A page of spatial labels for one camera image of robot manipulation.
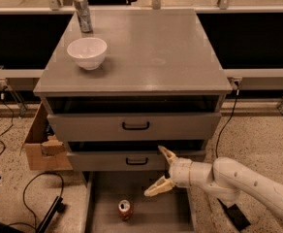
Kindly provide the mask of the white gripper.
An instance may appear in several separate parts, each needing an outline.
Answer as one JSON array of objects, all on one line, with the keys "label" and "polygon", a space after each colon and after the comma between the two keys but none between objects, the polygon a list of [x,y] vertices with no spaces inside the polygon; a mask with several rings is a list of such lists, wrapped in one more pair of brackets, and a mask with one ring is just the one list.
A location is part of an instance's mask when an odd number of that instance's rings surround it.
[{"label": "white gripper", "polygon": [[159,146],[158,149],[165,156],[167,162],[171,164],[169,169],[170,177],[167,179],[162,176],[157,180],[144,192],[146,197],[168,192],[175,186],[181,188],[190,186],[190,168],[193,161],[187,158],[177,158],[171,150],[164,146]]}]

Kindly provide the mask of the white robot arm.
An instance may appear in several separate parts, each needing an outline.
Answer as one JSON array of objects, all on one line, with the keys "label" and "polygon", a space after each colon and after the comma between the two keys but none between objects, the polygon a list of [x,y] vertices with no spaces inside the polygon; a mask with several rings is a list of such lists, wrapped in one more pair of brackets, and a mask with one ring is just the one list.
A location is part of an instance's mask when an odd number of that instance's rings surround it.
[{"label": "white robot arm", "polygon": [[170,177],[162,176],[144,192],[145,196],[153,197],[175,186],[189,188],[195,185],[232,206],[243,191],[283,219],[283,184],[228,157],[219,157],[210,164],[177,157],[163,146],[158,149],[170,165]]}]

